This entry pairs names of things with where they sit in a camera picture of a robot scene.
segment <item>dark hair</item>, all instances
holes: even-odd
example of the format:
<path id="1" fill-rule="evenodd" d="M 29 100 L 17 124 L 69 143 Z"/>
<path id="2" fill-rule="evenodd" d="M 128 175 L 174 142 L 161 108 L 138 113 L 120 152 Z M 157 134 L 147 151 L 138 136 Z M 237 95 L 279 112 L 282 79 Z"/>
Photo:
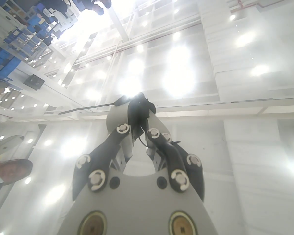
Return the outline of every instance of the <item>dark hair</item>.
<path id="1" fill-rule="evenodd" d="M 15 180 L 13 182 L 5 183 L 5 185 L 9 185 L 9 184 L 14 183 L 16 181 L 19 181 L 23 178 L 26 178 L 32 172 L 33 163 L 30 160 L 27 160 L 27 159 L 7 160 L 4 162 L 4 165 L 10 164 L 10 163 L 14 163 L 20 167 L 25 168 L 27 170 L 27 172 L 22 177 L 19 177 L 17 180 Z"/>

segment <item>cable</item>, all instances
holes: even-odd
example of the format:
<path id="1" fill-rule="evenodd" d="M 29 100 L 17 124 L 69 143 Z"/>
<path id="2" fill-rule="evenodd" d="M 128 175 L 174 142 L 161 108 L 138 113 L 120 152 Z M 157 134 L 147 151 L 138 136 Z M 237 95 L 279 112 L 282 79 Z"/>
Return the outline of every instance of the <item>cable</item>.
<path id="1" fill-rule="evenodd" d="M 111 105 L 114 105 L 114 103 L 103 104 L 103 105 L 98 105 L 98 106 L 79 107 L 79 108 L 71 109 L 68 111 L 60 112 L 58 115 L 63 115 L 63 114 L 71 113 L 71 112 L 78 111 L 78 110 L 91 109 L 91 108 L 97 108 L 97 107 L 102 107 L 102 106 L 111 106 Z"/>
<path id="2" fill-rule="evenodd" d="M 138 139 L 140 140 L 140 142 L 146 147 L 148 148 L 148 146 L 146 144 L 143 143 L 143 141 L 141 140 L 140 136 L 138 137 Z"/>

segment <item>circular metal plate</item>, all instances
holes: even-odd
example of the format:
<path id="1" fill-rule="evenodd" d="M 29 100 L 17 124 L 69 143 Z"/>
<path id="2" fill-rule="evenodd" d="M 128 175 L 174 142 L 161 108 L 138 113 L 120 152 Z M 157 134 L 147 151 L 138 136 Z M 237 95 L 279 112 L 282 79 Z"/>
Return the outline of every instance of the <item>circular metal plate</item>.
<path id="1" fill-rule="evenodd" d="M 169 222 L 170 235 L 197 235 L 195 225 L 184 212 L 175 212 Z"/>
<path id="2" fill-rule="evenodd" d="M 107 220 L 103 213 L 95 211 L 89 213 L 82 221 L 78 235 L 105 235 Z"/>

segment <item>person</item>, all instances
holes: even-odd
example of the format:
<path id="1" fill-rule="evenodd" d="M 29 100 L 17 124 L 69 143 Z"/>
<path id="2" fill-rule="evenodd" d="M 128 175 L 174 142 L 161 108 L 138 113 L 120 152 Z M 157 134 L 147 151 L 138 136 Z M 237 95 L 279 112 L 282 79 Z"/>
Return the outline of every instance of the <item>person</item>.
<path id="1" fill-rule="evenodd" d="M 0 177 L 4 185 L 12 184 L 30 175 L 33 163 L 27 159 L 0 161 Z"/>

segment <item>black cable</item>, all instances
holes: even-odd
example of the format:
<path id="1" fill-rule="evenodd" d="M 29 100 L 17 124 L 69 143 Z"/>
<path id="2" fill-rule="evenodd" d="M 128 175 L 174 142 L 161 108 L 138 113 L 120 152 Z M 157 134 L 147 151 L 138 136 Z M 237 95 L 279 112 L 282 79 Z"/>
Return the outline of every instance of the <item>black cable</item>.
<path id="1" fill-rule="evenodd" d="M 145 147 L 148 148 L 148 146 L 147 146 L 146 144 L 143 143 L 143 141 L 141 140 L 140 136 L 138 137 L 138 139 L 140 140 L 140 142 L 141 142 Z"/>
<path id="2" fill-rule="evenodd" d="M 71 113 L 71 112 L 78 111 L 78 110 L 91 109 L 91 108 L 97 108 L 97 107 L 102 107 L 102 106 L 111 106 L 111 105 L 114 105 L 114 103 L 103 104 L 103 105 L 98 105 L 98 106 L 79 107 L 79 108 L 71 109 L 68 111 L 60 112 L 58 115 L 63 115 L 63 114 Z"/>

